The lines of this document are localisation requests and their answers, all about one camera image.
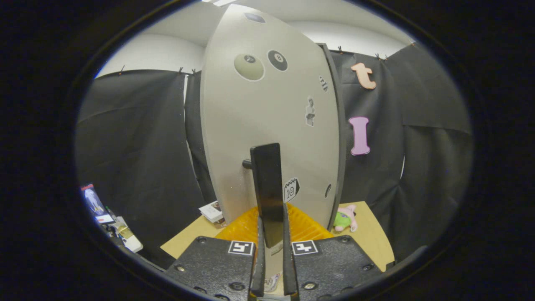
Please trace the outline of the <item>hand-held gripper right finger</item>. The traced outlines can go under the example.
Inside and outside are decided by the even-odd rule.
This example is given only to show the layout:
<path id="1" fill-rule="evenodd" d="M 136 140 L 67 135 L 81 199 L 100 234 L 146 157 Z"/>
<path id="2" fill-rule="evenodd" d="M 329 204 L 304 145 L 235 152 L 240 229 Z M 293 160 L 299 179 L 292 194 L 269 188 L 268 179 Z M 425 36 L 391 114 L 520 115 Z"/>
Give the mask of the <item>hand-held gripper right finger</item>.
<path id="1" fill-rule="evenodd" d="M 292 301 L 331 301 L 381 274 L 351 236 L 292 242 L 283 205 L 283 293 Z"/>

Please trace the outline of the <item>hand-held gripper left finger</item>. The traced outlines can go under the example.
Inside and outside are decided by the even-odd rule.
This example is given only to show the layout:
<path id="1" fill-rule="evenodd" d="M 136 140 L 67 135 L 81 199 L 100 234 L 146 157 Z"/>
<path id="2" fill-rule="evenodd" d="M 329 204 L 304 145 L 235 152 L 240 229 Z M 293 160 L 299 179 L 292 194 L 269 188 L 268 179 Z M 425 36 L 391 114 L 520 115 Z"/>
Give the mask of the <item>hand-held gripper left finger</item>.
<path id="1" fill-rule="evenodd" d="M 164 274 L 199 301 L 255 301 L 264 295 L 263 240 L 255 207 L 214 237 L 191 238 Z"/>

